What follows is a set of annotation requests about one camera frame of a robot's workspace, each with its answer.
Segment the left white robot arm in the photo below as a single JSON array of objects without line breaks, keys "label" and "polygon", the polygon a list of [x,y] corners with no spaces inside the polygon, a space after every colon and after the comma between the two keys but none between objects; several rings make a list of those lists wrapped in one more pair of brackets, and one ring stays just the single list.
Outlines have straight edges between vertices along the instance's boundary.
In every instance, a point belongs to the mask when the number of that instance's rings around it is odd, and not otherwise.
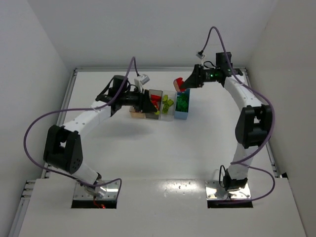
[{"label": "left white robot arm", "polygon": [[84,111],[62,126],[53,125],[48,130],[43,159],[58,169],[83,181],[85,186],[97,185],[101,175],[83,161],[82,140],[101,122],[112,117],[123,106],[132,106],[141,113],[154,113],[156,107],[150,100],[149,91],[143,85],[149,81],[145,74],[134,80],[135,89],[121,75],[112,77],[107,86],[97,95],[91,109]]}]

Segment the dark green square lego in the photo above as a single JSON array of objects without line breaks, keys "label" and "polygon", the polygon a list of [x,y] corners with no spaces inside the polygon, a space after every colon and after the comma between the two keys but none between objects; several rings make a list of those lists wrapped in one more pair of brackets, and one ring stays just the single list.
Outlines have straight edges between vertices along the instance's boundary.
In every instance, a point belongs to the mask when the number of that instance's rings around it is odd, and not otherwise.
[{"label": "dark green square lego", "polygon": [[176,100],[176,111],[178,112],[188,112],[189,107],[189,97],[185,93],[181,93]]}]

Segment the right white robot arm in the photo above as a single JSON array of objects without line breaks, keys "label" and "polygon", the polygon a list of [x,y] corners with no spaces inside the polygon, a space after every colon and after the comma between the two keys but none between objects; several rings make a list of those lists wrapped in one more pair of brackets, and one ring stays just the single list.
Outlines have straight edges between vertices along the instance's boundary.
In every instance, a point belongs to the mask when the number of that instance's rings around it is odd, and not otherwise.
[{"label": "right white robot arm", "polygon": [[227,191],[245,187],[253,158],[266,143],[273,125],[271,106],[264,105],[249,90],[241,80],[243,73],[239,69],[233,69],[231,57],[230,52],[217,53],[215,68],[207,69],[196,64],[192,74],[179,83],[180,90],[185,90],[200,88],[206,82],[218,82],[230,93],[240,111],[235,127],[237,149],[221,182]]}]

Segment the red flower lego brick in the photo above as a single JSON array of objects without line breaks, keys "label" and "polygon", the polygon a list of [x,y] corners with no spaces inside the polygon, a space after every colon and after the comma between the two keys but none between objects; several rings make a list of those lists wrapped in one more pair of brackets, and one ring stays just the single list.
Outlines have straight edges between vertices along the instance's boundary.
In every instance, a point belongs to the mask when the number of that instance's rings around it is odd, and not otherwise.
[{"label": "red flower lego brick", "polygon": [[160,107],[161,96],[152,94],[152,95],[150,95],[150,100],[151,100],[151,103],[152,103],[154,106]]}]

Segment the lime square lego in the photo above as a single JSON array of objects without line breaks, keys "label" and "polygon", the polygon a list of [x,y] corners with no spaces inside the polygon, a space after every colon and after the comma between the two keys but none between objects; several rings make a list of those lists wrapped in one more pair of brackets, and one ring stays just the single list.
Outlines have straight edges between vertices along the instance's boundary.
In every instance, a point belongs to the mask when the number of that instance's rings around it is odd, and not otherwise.
[{"label": "lime square lego", "polygon": [[174,105],[174,100],[169,99],[168,95],[165,94],[162,98],[162,104],[162,113],[167,114],[170,107]]}]

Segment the lime purple lego stack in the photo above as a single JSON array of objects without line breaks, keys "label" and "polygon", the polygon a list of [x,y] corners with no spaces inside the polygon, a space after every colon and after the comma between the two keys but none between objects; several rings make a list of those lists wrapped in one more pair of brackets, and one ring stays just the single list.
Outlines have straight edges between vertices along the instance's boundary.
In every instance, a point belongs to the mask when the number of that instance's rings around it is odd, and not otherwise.
[{"label": "lime purple lego stack", "polygon": [[177,78],[173,81],[174,88],[177,92],[184,92],[186,90],[185,88],[181,88],[183,83],[183,78]]}]

